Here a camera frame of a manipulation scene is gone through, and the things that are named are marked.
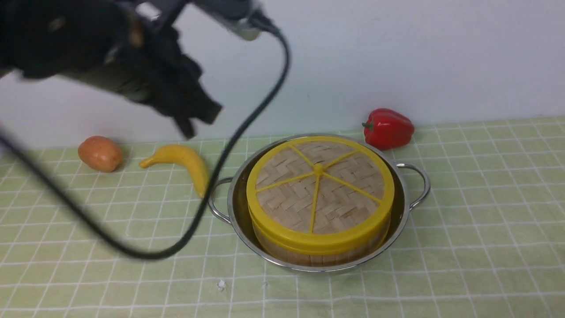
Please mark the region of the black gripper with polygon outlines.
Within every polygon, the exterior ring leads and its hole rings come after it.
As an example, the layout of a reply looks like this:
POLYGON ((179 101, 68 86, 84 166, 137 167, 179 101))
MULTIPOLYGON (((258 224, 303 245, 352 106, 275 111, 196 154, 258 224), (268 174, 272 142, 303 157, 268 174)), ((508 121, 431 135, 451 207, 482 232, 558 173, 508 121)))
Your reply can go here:
POLYGON ((120 26, 111 30, 105 55, 105 88, 134 103, 173 117, 186 140, 196 135, 192 117, 211 125, 222 105, 200 84, 202 69, 182 52, 173 26, 155 30, 120 26))

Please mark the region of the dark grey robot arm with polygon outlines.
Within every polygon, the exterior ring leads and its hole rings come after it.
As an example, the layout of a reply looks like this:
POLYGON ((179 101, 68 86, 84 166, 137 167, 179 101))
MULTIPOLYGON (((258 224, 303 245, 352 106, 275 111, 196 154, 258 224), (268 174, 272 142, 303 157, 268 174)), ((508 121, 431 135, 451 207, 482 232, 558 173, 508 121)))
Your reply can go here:
POLYGON ((133 0, 3 0, 1 70, 26 80, 56 75, 170 117, 186 139, 192 120, 214 123, 222 106, 171 24, 135 12, 133 0))

